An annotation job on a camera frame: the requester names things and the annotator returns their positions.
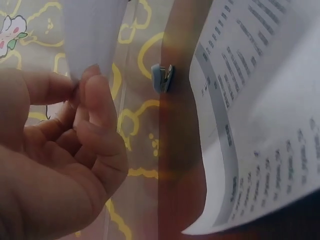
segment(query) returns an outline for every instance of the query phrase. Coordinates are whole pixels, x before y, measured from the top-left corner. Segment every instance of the paper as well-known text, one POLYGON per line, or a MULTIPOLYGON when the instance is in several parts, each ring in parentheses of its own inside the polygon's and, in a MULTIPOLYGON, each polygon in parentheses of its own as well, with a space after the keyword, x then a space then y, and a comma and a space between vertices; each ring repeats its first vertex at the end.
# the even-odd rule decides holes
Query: paper
POLYGON ((320 187, 320 1, 214 0, 194 94, 207 194, 183 233, 209 234, 320 187))
POLYGON ((128 0, 63 0, 64 50, 74 81, 98 64, 109 76, 128 0))

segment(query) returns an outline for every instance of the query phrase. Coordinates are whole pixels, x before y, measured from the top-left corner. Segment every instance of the small clip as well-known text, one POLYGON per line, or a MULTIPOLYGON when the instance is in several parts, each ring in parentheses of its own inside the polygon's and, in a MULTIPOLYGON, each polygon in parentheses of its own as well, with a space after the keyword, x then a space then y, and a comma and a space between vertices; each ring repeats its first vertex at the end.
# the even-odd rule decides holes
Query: small clip
POLYGON ((165 67, 159 64, 151 67, 153 88, 158 94, 167 92, 174 70, 175 68, 172 65, 169 65, 168 72, 166 72, 165 67))

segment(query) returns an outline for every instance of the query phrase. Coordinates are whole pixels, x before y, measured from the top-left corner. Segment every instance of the yellow cartoon pattern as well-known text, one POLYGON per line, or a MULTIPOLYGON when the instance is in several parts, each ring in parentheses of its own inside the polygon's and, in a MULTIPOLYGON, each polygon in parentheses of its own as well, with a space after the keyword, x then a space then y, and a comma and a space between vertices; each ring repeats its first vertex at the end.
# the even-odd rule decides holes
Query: yellow cartoon pattern
MULTIPOLYGON (((130 22, 132 18, 127 9, 129 17, 126 19, 125 16, 121 25, 117 46, 117 52, 123 53, 125 51, 125 54, 116 53, 114 64, 112 65, 110 89, 118 109, 117 130, 125 141, 131 166, 128 172, 128 180, 124 183, 124 188, 128 184, 128 189, 144 188, 145 181, 148 179, 153 179, 152 182, 158 179, 158 124, 154 120, 158 119, 159 96, 156 93, 153 96, 150 96, 150 94, 144 96, 143 90, 138 92, 131 91, 129 87, 143 85, 141 89, 148 88, 148 92, 152 92, 150 69, 151 65, 160 61, 160 55, 158 54, 154 58, 150 58, 147 55, 149 49, 157 49, 160 53, 170 7, 168 7, 167 12, 163 14, 161 19, 153 19, 153 12, 157 10, 157 5, 172 5, 173 0, 166 0, 164 3, 157 2, 156 0, 132 0, 128 3, 128 8, 133 10, 134 18, 130 22), (159 27, 159 21, 163 22, 161 27, 159 27), (156 23, 157 27, 150 28, 153 22, 156 23), (130 59, 132 61, 125 61, 124 64, 121 58, 130 54, 130 48, 133 48, 132 43, 135 43, 135 48, 138 46, 139 49, 136 51, 138 54, 132 55, 131 53, 130 59), (134 79, 126 79, 126 76, 130 75, 127 74, 128 69, 131 69, 130 72, 136 75, 134 79), (141 160, 139 152, 141 149, 139 150, 138 148, 148 153, 148 156, 143 160, 141 160)), ((0 56, 0 67, 15 67, 20 70, 47 69, 68 76, 69 71, 63 49, 64 38, 61 33, 61 15, 62 5, 58 0, 0 0, 0 24, 4 24, 5 18, 13 19, 16 16, 22 16, 26 23, 26 31, 23 37, 15 38, 14 40, 17 42, 15 47, 13 49, 9 48, 5 56, 0 56)), ((29 124, 46 119, 45 106, 31 107, 28 119, 29 124)), ((111 239, 115 240, 144 239, 141 238, 142 233, 132 227, 135 226, 133 225, 135 222, 141 225, 144 224, 143 220, 137 219, 143 213, 139 213, 133 219, 132 214, 120 212, 122 206, 132 204, 131 202, 121 201, 121 199, 126 198, 122 197, 123 192, 127 195, 130 194, 126 189, 123 191, 120 189, 119 193, 116 193, 105 204, 105 214, 109 215, 109 217, 104 219, 109 219, 109 222, 105 223, 108 226, 102 226, 100 230, 95 228, 94 231, 89 226, 88 230, 77 231, 63 239, 106 239, 106 235, 117 236, 111 237, 111 239)), ((139 208, 141 208, 148 201, 148 197, 145 197, 141 202, 136 202, 136 204, 140 204, 139 208)), ((157 212, 156 205, 152 206, 152 208, 154 212, 157 212)), ((154 226, 151 231, 153 232, 151 235, 145 232, 143 235, 150 236, 148 239, 153 239, 157 234, 157 226, 154 226)))

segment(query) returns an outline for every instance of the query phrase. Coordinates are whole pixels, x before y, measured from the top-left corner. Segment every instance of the page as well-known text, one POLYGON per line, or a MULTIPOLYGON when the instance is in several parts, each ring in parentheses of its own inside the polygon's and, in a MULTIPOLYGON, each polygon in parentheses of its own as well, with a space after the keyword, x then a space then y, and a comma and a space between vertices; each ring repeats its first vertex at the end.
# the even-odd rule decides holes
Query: page
POLYGON ((128 0, 63 0, 64 51, 72 80, 98 64, 109 76, 128 0))
POLYGON ((214 0, 189 79, 207 194, 183 233, 235 227, 320 187, 320 1, 214 0))

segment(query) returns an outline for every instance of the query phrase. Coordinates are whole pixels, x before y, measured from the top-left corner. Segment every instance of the flower sticker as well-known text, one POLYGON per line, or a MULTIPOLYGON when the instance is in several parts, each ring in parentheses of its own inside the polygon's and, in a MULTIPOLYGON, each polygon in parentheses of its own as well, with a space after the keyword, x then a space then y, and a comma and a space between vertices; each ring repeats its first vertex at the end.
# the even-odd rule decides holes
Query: flower sticker
POLYGON ((27 22, 21 15, 15 18, 5 17, 0 32, 0 59, 7 56, 8 49, 13 50, 15 48, 17 40, 28 35, 26 30, 27 22))

